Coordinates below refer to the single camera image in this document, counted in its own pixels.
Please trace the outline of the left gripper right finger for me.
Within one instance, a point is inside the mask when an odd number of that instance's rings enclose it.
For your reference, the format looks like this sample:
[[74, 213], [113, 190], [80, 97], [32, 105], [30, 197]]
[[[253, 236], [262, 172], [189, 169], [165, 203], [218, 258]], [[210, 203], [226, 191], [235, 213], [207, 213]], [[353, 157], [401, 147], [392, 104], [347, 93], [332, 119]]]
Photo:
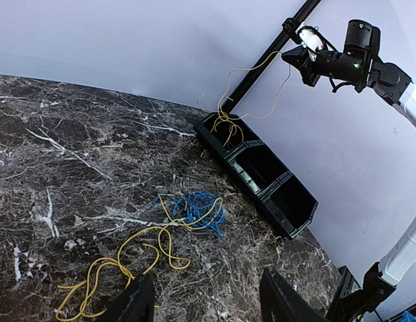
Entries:
[[262, 321], [324, 322], [327, 321], [276, 271], [265, 268], [260, 281]]

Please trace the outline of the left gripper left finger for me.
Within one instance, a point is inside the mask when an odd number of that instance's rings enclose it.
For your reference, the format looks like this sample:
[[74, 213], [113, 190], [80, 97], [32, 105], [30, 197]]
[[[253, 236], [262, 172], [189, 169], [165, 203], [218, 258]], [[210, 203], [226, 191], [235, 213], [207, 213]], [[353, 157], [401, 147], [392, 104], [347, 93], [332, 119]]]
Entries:
[[153, 274], [138, 276], [112, 302], [96, 322], [153, 322], [155, 288]]

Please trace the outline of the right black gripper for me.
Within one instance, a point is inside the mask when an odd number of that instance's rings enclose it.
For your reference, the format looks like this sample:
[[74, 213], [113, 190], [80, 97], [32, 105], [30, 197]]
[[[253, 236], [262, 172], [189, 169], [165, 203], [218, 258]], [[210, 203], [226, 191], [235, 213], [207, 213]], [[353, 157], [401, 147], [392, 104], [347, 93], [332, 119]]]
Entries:
[[292, 66], [298, 66], [303, 83], [310, 87], [315, 87], [320, 76], [315, 72], [313, 61], [310, 59], [309, 52], [303, 46], [297, 46], [282, 54], [282, 60]]

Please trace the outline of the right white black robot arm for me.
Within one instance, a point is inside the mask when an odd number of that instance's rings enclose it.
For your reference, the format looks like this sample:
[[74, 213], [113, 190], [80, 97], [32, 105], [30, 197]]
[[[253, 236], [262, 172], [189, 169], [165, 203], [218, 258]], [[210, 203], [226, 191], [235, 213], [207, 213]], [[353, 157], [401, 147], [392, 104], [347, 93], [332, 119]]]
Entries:
[[348, 23], [343, 50], [295, 19], [283, 25], [296, 47], [282, 55], [304, 84], [327, 77], [333, 98], [318, 95], [327, 121], [308, 157], [337, 182], [311, 231], [339, 262], [364, 274], [362, 288], [340, 301], [345, 320], [400, 306], [395, 291], [416, 263], [416, 82], [413, 55], [399, 27]]

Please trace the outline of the black three-compartment bin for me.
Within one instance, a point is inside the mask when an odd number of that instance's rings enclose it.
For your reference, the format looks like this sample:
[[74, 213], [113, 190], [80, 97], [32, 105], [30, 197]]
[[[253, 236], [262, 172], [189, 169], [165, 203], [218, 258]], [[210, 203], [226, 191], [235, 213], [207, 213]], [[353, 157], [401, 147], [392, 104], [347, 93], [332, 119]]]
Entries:
[[293, 239], [312, 222], [316, 198], [244, 121], [210, 113], [193, 128], [277, 235]]

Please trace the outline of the blue object at corner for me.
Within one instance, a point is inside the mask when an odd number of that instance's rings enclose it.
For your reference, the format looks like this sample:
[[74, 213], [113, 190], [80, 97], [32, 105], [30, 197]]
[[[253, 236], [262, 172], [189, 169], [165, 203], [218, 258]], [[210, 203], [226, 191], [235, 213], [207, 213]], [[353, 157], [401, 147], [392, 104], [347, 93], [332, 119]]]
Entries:
[[397, 317], [394, 322], [416, 322], [416, 316], [409, 311], [405, 311], [402, 315]]

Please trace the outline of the right black frame post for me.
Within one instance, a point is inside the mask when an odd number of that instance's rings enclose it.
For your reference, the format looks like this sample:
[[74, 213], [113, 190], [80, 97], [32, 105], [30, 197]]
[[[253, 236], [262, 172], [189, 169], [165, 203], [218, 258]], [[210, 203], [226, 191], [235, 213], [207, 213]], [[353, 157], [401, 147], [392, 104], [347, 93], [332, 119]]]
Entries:
[[321, 0], [307, 0], [293, 17], [288, 17], [284, 20], [282, 23], [282, 31], [265, 50], [263, 55], [261, 55], [256, 64], [246, 73], [239, 85], [233, 90], [230, 99], [221, 106], [224, 112], [229, 114], [233, 111], [267, 69], [269, 64], [280, 54], [283, 47], [291, 38], [291, 32], [295, 31], [299, 24], [304, 22], [320, 3]]

